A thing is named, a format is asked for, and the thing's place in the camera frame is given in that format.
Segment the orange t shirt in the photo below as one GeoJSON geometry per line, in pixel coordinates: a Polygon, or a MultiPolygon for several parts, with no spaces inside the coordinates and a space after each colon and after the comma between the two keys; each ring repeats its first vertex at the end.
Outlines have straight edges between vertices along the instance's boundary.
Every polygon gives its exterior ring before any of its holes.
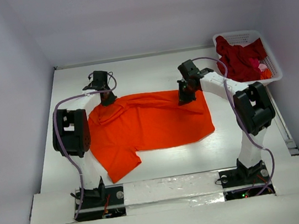
{"type": "Polygon", "coordinates": [[[139,166],[138,151],[195,143],[215,126],[203,93],[179,105],[177,90],[130,94],[88,116],[90,151],[113,183],[139,166]]]}

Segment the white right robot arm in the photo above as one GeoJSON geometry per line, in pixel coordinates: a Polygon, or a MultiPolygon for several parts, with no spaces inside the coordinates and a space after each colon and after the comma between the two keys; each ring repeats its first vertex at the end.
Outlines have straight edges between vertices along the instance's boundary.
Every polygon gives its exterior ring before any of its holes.
{"type": "Polygon", "coordinates": [[[203,91],[218,95],[229,101],[241,128],[241,150],[234,169],[219,172],[223,188],[239,188],[260,182],[266,167],[261,157],[267,128],[276,113],[260,82],[246,84],[228,77],[228,69],[223,67],[223,75],[210,68],[198,69],[193,60],[179,65],[182,78],[178,81],[179,105],[189,104],[196,99],[196,92],[203,91]]]}

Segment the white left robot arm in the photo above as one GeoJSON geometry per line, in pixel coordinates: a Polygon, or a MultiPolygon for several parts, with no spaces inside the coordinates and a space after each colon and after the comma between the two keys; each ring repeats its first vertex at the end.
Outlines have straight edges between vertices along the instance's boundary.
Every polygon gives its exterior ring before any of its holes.
{"type": "Polygon", "coordinates": [[[52,114],[53,148],[78,170],[81,184],[72,196],[80,207],[90,203],[99,206],[106,200],[105,185],[90,152],[88,116],[96,107],[108,106],[117,98],[113,93],[117,80],[112,72],[93,71],[88,79],[81,93],[57,103],[52,114]]]}

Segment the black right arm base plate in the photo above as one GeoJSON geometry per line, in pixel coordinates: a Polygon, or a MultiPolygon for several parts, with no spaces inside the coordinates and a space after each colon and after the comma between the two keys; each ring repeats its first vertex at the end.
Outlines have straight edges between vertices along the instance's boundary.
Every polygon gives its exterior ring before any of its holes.
{"type": "Polygon", "coordinates": [[[222,186],[226,201],[256,196],[268,183],[269,172],[264,163],[255,172],[245,177],[238,169],[219,171],[215,184],[222,186]]]}

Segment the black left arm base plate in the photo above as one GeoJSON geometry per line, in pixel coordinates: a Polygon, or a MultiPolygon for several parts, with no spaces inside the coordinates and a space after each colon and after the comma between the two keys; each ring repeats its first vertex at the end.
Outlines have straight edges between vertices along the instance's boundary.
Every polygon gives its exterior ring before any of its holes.
{"type": "Polygon", "coordinates": [[[101,190],[85,190],[77,222],[126,216],[123,185],[110,185],[101,190]]]}

